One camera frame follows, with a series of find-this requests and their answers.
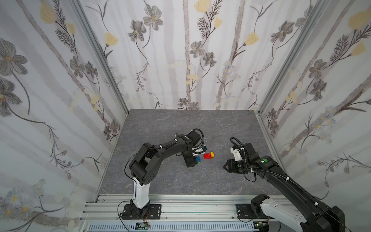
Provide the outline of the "red lego brick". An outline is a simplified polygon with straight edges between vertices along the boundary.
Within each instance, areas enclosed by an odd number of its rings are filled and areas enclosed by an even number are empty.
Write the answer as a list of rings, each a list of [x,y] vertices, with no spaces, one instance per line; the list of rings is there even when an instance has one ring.
[[[205,154],[203,155],[203,158],[204,158],[205,160],[207,160],[207,159],[212,159],[213,157],[212,157],[211,153],[205,153]]]

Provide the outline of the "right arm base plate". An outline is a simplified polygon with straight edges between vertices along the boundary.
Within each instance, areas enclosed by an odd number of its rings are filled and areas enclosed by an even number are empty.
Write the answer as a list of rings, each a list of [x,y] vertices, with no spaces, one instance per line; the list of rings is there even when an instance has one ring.
[[[260,219],[268,220],[269,217],[263,213],[261,207],[256,204],[236,204],[237,217],[239,219]]]

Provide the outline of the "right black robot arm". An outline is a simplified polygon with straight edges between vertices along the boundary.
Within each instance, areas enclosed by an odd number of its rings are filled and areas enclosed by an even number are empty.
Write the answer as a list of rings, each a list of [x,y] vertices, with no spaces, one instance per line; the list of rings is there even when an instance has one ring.
[[[292,210],[277,203],[272,197],[260,194],[249,204],[237,204],[239,219],[276,219],[296,232],[344,232],[345,214],[334,206],[329,207],[320,198],[310,194],[292,179],[279,164],[269,156],[260,157],[252,144],[242,144],[235,137],[231,153],[233,159],[226,161],[228,173],[245,176],[252,173],[276,187],[295,206]]]

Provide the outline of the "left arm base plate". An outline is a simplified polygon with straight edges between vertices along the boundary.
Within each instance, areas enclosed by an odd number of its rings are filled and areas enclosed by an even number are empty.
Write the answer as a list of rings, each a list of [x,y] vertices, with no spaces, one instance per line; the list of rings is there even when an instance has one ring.
[[[160,219],[162,213],[161,204],[147,204],[144,208],[139,209],[134,204],[125,205],[120,212],[121,219]]]

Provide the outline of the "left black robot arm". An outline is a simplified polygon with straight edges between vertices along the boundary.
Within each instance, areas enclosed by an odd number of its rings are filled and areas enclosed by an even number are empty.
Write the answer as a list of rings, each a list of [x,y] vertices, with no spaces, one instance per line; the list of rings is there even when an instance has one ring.
[[[203,131],[193,129],[187,134],[177,133],[173,140],[159,145],[143,144],[129,165],[131,178],[134,182],[131,205],[139,210],[143,210],[149,205],[150,183],[157,176],[165,159],[173,155],[180,155],[187,168],[194,167],[198,164],[196,156],[207,151],[204,143]]]

